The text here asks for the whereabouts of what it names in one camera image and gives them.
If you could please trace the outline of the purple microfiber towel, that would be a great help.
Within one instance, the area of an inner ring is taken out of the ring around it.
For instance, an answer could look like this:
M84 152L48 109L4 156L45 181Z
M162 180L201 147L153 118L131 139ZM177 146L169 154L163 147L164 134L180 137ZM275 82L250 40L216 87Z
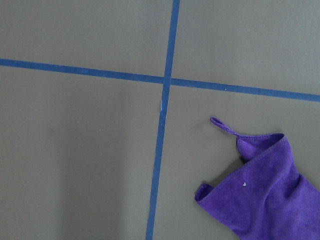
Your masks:
M286 135L235 134L244 165L195 202L241 240L317 240L320 192L296 168Z

